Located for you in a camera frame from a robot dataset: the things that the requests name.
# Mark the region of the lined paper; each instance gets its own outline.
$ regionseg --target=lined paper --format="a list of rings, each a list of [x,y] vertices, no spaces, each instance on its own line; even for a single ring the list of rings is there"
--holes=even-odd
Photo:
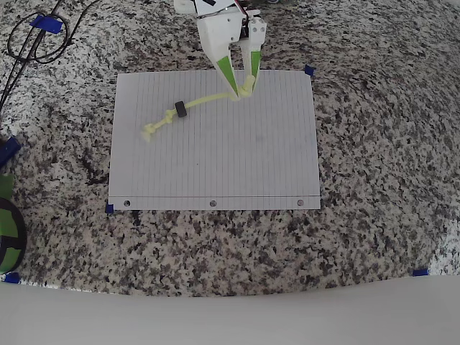
[[[237,71],[239,82],[244,72]],[[225,92],[215,70],[119,74],[109,203],[115,210],[320,208],[309,75],[261,70],[255,92],[188,109],[157,130],[175,102]]]

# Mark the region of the white wall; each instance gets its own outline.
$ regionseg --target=white wall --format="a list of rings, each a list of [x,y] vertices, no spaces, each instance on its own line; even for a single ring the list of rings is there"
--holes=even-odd
[[[460,277],[316,293],[139,298],[0,283],[2,344],[458,344]]]

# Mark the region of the black cable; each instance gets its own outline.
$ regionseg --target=black cable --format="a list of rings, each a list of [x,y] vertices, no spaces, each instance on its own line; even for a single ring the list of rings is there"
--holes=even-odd
[[[86,15],[86,13],[88,13],[88,10],[92,6],[94,6],[95,4],[100,2],[100,1],[101,0],[94,0],[93,2],[91,2],[83,10],[83,12],[81,13],[80,17],[78,18],[77,24],[75,25],[75,27],[73,28],[73,31],[70,34],[69,34],[69,32],[70,32],[69,25],[68,25],[67,21],[64,18],[62,18],[59,14],[56,14],[56,11],[58,10],[58,8],[61,5],[61,3],[63,2],[63,0],[58,0],[57,1],[54,9],[51,11],[50,14],[44,14],[43,12],[37,11],[37,12],[32,13],[29,16],[21,19],[14,26],[13,30],[9,34],[8,42],[6,44],[6,48],[7,48],[7,54],[9,56],[11,56],[12,58],[14,58],[15,61],[14,61],[13,68],[11,69],[11,72],[10,72],[10,74],[8,76],[8,80],[7,80],[6,84],[5,84],[5,88],[4,88],[3,93],[1,95],[1,98],[0,98],[0,113],[1,113],[1,110],[3,109],[4,104],[6,103],[6,99],[8,98],[9,94],[12,92],[13,87],[16,85],[17,81],[19,80],[19,77],[24,72],[24,69],[26,68],[26,66],[32,61],[35,61],[35,62],[37,62],[39,64],[45,65],[47,63],[52,63],[52,62],[56,61],[58,58],[60,58],[62,56],[62,54],[65,52],[65,50],[67,49],[67,47],[72,44],[73,36],[75,35],[78,27],[80,26],[80,23],[83,20],[84,16]],[[27,34],[24,43],[21,46],[21,50],[16,55],[13,52],[13,49],[12,49],[12,39],[13,39],[14,34],[16,33],[16,31],[18,30],[18,28],[19,28],[19,26],[21,24],[25,23],[27,20],[30,20],[32,17],[36,17],[36,16],[39,16],[39,15],[42,16],[42,18],[39,19],[39,21],[35,24],[35,26],[37,26],[45,18],[58,19],[63,23],[63,25],[64,25],[63,43],[59,46],[59,48],[53,50],[52,52],[50,52],[48,54],[44,54],[42,56],[37,56],[37,49],[40,46],[40,43],[42,42],[43,38],[46,35],[46,31],[41,29],[39,34],[35,38],[34,42],[32,43],[32,46],[31,46],[29,52],[27,53],[27,56],[22,57],[23,54],[24,54],[24,51],[26,50],[27,45],[29,44],[30,37],[32,36],[32,33],[36,29],[36,27],[32,27],[30,29],[29,33]],[[20,67],[19,71],[17,72],[16,76],[13,77],[14,76],[14,71],[18,68],[19,64],[21,64],[21,67]]]

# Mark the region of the green object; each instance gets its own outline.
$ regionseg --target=green object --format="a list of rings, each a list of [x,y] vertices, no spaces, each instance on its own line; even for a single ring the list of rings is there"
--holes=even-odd
[[[14,175],[0,175],[0,198],[10,200],[13,195]]]
[[[17,227],[11,211],[0,209],[0,236],[17,238]]]
[[[251,70],[252,70],[252,75],[254,78],[257,80],[257,74],[259,73],[259,66],[260,66],[260,51],[258,52],[251,52]]]
[[[11,201],[0,198],[0,274],[19,266],[26,246],[26,226],[21,213]]]
[[[13,269],[21,255],[21,249],[6,248],[5,256],[0,263],[0,275]]]
[[[220,59],[217,62],[217,65],[221,69],[222,73],[224,74],[225,79],[229,81],[231,88],[233,88],[235,93],[238,95],[238,86],[236,86],[235,75],[233,73],[233,69],[231,68],[229,57],[226,56]]]

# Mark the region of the granite countertop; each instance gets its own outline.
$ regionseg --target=granite countertop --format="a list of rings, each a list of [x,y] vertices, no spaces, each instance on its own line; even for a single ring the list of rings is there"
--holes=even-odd
[[[64,1],[75,25],[89,1]],[[51,0],[0,5],[0,47]],[[212,68],[172,1],[103,0],[1,115],[28,226],[25,284],[246,295],[460,273],[460,9],[443,0],[262,5],[262,68],[316,67],[319,211],[104,212],[117,73]],[[0,80],[12,66],[4,56]]]

